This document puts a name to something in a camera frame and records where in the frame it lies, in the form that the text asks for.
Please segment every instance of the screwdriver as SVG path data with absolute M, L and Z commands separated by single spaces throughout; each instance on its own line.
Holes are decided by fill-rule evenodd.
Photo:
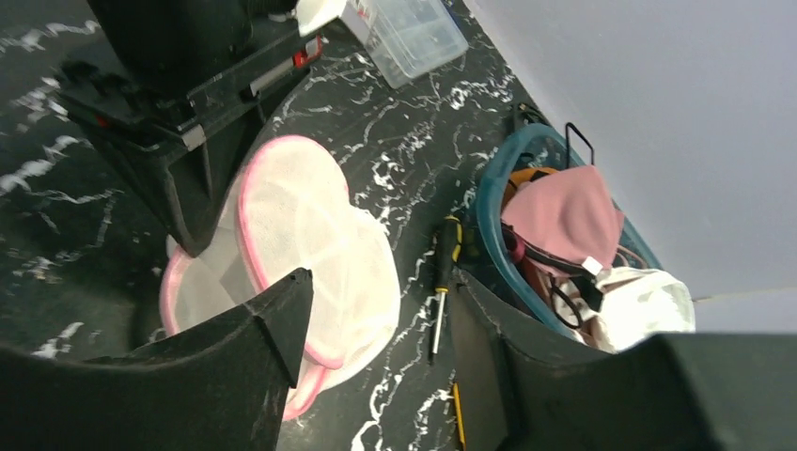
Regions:
M 440 332 L 443 329 L 445 296 L 448 294 L 448 281 L 462 249 L 462 224 L 456 216 L 446 216 L 443 226 L 437 233 L 437 273 L 434 277 L 434 291 L 437 293 L 437 322 L 434 323 L 434 338 L 431 345 L 431 358 L 440 346 Z

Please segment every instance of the white tag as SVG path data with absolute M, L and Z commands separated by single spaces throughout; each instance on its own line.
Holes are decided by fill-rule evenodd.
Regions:
M 581 264 L 581 267 L 589 271 L 589 273 L 592 275 L 598 275 L 598 272 L 603 270 L 603 265 L 592 257 L 587 257 L 584 260 L 584 263 Z

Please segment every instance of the table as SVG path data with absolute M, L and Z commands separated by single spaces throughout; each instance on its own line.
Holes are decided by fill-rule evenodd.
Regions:
M 477 20 L 449 5 L 470 43 L 457 61 L 391 90 L 364 51 L 328 42 L 259 141 L 298 133 L 326 146 L 352 203 L 389 231 L 402 289 L 397 333 L 351 381 L 287 422 L 279 449 L 457 447 L 444 334 L 426 353 L 431 236 L 465 208 L 524 92 Z M 66 120 L 53 67 L 101 33 L 81 0 L 14 2 L 0 18 L 0 339 L 40 356 L 119 355 L 163 336 L 157 312 L 165 234 Z

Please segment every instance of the black and yellow screwdriver handle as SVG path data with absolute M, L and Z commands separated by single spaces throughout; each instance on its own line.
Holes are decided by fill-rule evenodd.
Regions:
M 437 234 L 437 273 L 434 292 L 448 293 L 448 281 L 462 250 L 462 224 L 456 216 L 446 216 Z

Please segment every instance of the blue plastic bin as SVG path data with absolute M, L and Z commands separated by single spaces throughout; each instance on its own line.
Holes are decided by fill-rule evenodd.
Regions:
M 571 157 L 571 164 L 584 164 L 575 152 Z M 547 125 L 530 124 L 507 138 L 485 167 L 476 199 L 466 214 L 461 266 L 505 302 L 515 305 L 522 303 L 537 320 L 554 331 L 572 337 L 570 329 L 556 318 L 512 264 L 501 232 L 501 199 L 507 188 L 509 175 L 529 166 L 562 170 L 565 169 L 566 161 L 564 138 Z M 628 219 L 625 221 L 620 244 L 642 257 L 648 267 L 661 267 Z M 621 264 L 620 261 L 616 260 L 616 266 Z M 638 264 L 639 262 L 629 260 L 630 266 Z

